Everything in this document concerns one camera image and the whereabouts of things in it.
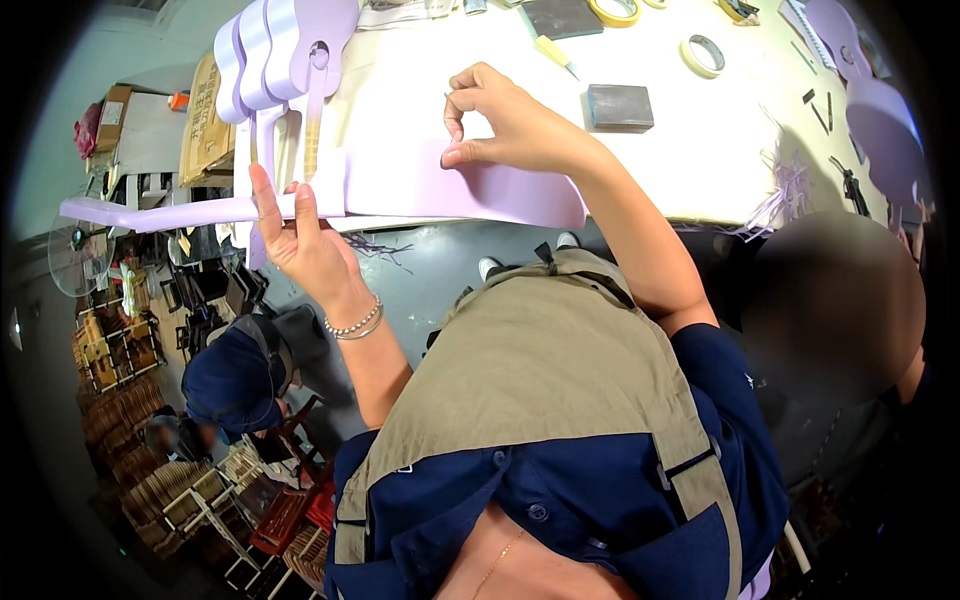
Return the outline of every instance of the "beaded bracelet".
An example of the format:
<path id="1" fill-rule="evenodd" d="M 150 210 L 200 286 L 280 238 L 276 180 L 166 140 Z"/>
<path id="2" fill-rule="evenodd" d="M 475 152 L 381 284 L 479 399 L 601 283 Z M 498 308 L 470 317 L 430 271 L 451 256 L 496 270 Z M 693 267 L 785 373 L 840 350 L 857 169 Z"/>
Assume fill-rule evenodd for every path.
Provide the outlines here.
<path id="1" fill-rule="evenodd" d="M 370 314 L 364 317 L 360 323 L 344 329 L 334 329 L 332 326 L 330 326 L 330 321 L 324 317 L 324 327 L 326 327 L 326 330 L 332 333 L 333 337 L 338 340 L 359 340 L 360 338 L 364 337 L 376 329 L 377 326 L 380 325 L 380 322 L 383 321 L 383 302 L 380 301 L 379 295 L 374 294 L 373 297 L 376 299 L 376 304 L 373 306 L 373 310 L 370 311 Z"/>

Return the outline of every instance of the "work table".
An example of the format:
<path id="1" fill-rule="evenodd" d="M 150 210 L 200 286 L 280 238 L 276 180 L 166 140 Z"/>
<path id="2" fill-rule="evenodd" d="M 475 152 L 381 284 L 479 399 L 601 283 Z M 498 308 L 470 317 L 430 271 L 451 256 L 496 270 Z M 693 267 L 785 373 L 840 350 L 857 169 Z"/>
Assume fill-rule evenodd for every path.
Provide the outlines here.
<path id="1" fill-rule="evenodd" d="M 357 32 L 343 55 L 343 79 L 327 100 L 321 144 L 338 147 L 377 137 L 448 137 L 444 94 L 448 81 L 484 61 L 530 94 L 589 129 L 588 84 L 644 85 L 655 126 L 644 133 L 593 132 L 671 220 L 742 225 L 773 191 L 770 159 L 777 141 L 783 162 L 794 150 L 808 166 L 818 210 L 853 211 L 843 198 L 836 156 L 852 169 L 874 218 L 885 225 L 886 201 L 860 165 L 848 136 L 846 91 L 840 78 L 814 59 L 778 13 L 779 0 L 756 0 L 759 27 L 738 27 L 709 0 L 675 2 L 665 10 L 640 3 L 633 27 L 558 40 L 581 81 L 541 53 L 519 8 L 490 2 L 487 12 L 463 8 L 417 29 Z M 713 40 L 726 66 L 716 79 L 691 72 L 679 46 L 694 34 Z M 816 74 L 804 63 L 793 41 Z M 804 94 L 833 131 L 827 135 Z M 467 137 L 492 135 L 477 113 L 464 117 Z M 423 223 L 402 217 L 331 219 L 341 230 Z"/>

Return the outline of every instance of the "masking tape roll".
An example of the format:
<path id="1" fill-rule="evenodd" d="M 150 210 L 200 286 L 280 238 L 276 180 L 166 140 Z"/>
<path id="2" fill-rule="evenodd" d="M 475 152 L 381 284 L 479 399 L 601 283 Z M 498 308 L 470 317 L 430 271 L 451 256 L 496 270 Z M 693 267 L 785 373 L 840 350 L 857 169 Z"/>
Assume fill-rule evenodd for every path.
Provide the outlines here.
<path id="1" fill-rule="evenodd" d="M 597 4 L 597 0 L 588 0 L 590 8 L 600 18 L 600 22 L 607 27 L 631 27 L 640 18 L 640 5 L 636 0 L 616 0 L 618 4 L 627 9 L 627 16 L 616 16 L 604 11 Z"/>
<path id="2" fill-rule="evenodd" d="M 746 18 L 739 12 L 735 11 L 733 6 L 727 2 L 727 0 L 720 0 L 720 8 L 723 9 L 723 12 L 725 12 L 731 19 L 733 19 L 734 23 L 739 23 Z"/>
<path id="3" fill-rule="evenodd" d="M 691 44 L 697 44 L 703 48 L 707 49 L 707 52 L 713 57 L 713 62 L 715 67 L 706 66 L 700 62 L 697 57 L 693 55 L 693 51 L 690 49 Z M 704 79 L 713 79 L 719 77 L 720 72 L 724 67 L 724 58 L 723 53 L 720 52 L 720 48 L 717 47 L 715 43 L 710 41 L 709 38 L 703 36 L 690 36 L 690 39 L 684 39 L 680 42 L 680 56 L 684 59 L 686 66 L 690 68 L 691 71 L 703 77 Z"/>

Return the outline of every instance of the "shoe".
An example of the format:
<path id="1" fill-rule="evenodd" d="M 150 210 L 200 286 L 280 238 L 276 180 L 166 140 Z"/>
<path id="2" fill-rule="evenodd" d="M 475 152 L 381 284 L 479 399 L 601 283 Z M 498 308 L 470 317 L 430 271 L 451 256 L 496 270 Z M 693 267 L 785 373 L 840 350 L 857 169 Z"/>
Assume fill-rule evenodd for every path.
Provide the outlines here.
<path id="1" fill-rule="evenodd" d="M 480 267 L 480 278 L 486 281 L 487 273 L 490 272 L 490 269 L 493 269 L 494 267 L 502 267 L 503 263 L 491 256 L 484 256 L 480 259 L 480 263 L 477 266 Z"/>
<path id="2" fill-rule="evenodd" d="M 580 240 L 577 239 L 577 236 L 569 231 L 564 231 L 560 234 L 560 237 L 557 238 L 557 248 L 562 248 L 564 246 L 572 246 L 574 248 L 580 248 Z"/>

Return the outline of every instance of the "gold necklace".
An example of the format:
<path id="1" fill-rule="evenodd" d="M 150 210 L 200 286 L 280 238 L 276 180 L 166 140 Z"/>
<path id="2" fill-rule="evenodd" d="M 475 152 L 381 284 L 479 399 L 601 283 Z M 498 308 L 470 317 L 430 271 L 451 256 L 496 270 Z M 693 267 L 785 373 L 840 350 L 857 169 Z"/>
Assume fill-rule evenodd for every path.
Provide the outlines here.
<path id="1" fill-rule="evenodd" d="M 520 539 L 520 536 L 523 535 L 523 532 L 524 530 L 521 529 L 520 533 L 516 534 L 516 537 L 510 540 L 510 543 L 508 543 L 507 547 L 503 549 L 503 552 L 500 553 L 500 556 L 496 557 L 496 560 L 493 561 L 493 566 L 490 567 L 490 570 L 487 571 L 487 574 L 484 575 L 483 579 L 480 580 L 480 585 L 477 586 L 477 590 L 473 593 L 473 597 L 470 598 L 470 600 L 476 600 L 477 594 L 480 593 L 480 588 L 482 588 L 483 585 L 487 583 L 487 578 L 489 578 L 493 574 L 493 570 L 496 568 L 498 564 L 500 564 L 500 560 L 503 559 L 503 557 L 507 556 L 507 552 L 510 551 L 510 546 L 514 545 L 514 542 Z"/>

